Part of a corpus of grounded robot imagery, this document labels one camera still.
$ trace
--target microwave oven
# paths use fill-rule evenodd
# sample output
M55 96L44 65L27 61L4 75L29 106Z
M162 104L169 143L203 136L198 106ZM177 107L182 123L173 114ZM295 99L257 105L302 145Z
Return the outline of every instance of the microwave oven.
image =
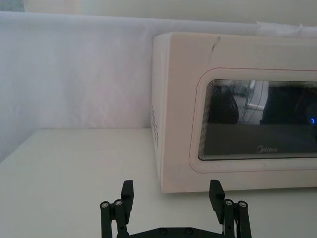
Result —
M317 186L317 40L163 34L152 77L162 192Z

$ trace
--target microwave door window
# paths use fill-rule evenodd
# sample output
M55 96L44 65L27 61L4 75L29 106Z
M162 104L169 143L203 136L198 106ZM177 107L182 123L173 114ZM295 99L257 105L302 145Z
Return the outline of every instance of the microwave door window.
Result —
M316 83L213 80L207 86L199 159L316 156Z

